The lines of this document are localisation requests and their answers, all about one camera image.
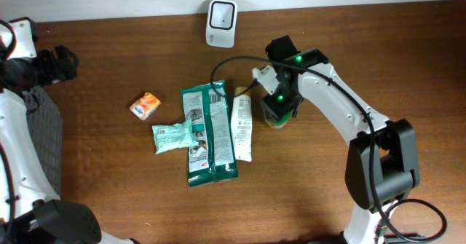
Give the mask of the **green white long package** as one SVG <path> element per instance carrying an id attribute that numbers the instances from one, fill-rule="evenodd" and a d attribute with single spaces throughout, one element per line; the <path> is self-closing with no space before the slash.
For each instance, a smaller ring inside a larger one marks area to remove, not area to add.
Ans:
<path id="1" fill-rule="evenodd" d="M 190 187 L 238 177 L 225 85 L 222 80 L 181 91 L 185 119 L 191 121 L 197 143 L 188 151 Z"/>

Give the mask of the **green lid glass jar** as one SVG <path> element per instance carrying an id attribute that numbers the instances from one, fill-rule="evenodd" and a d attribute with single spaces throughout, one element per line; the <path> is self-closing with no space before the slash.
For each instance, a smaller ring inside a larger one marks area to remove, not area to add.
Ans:
<path id="1" fill-rule="evenodd" d="M 266 124 L 273 128 L 273 129 L 280 129 L 283 128 L 289 121 L 289 119 L 292 116 L 292 112 L 289 111 L 287 114 L 277 117 L 274 113 L 271 111 L 265 111 L 264 112 L 264 120 Z"/>

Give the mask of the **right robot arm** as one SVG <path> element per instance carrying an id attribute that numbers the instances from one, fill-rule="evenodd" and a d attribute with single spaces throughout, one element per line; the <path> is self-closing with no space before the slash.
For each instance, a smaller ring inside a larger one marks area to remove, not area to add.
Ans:
<path id="1" fill-rule="evenodd" d="M 418 186 L 414 128 L 393 122 L 361 99 L 318 49 L 300 52 L 289 36 L 265 49 L 270 65 L 253 72 L 265 88 L 261 107 L 267 124 L 280 128 L 309 101 L 337 129 L 348 146 L 345 184 L 355 202 L 338 243 L 419 243 L 420 235 L 389 235 L 390 217 Z"/>

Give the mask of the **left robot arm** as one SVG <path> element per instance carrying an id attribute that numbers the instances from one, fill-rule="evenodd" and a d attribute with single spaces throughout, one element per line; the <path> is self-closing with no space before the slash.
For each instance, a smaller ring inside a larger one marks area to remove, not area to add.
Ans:
<path id="1" fill-rule="evenodd" d="M 37 40 L 29 17 L 1 22 L 1 242 L 121 243 L 58 194 L 63 120 L 43 88 L 75 78 L 79 59 Z"/>

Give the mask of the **orange tissue packet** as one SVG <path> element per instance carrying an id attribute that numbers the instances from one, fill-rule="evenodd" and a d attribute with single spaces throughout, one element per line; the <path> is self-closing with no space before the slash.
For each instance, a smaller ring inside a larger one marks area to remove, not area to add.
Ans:
<path id="1" fill-rule="evenodd" d="M 161 101 L 151 93 L 145 93 L 134 102 L 129 110 L 140 120 L 146 120 L 161 105 Z"/>

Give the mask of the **white cosmetic tube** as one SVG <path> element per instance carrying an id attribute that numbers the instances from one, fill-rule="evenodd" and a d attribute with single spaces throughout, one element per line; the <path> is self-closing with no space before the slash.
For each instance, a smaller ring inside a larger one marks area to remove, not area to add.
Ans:
<path id="1" fill-rule="evenodd" d="M 237 87 L 234 91 L 231 132 L 236 160 L 251 162 L 253 119 L 250 92 L 246 89 Z"/>

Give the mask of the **mint green wipes packet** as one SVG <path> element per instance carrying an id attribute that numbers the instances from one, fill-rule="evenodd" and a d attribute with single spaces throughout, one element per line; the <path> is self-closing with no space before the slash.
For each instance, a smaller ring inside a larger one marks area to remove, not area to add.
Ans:
<path id="1" fill-rule="evenodd" d="M 161 154 L 174 149 L 189 148 L 198 144 L 194 138 L 192 121 L 190 119 L 182 124 L 154 125 L 151 129 L 156 147 L 155 154 Z"/>

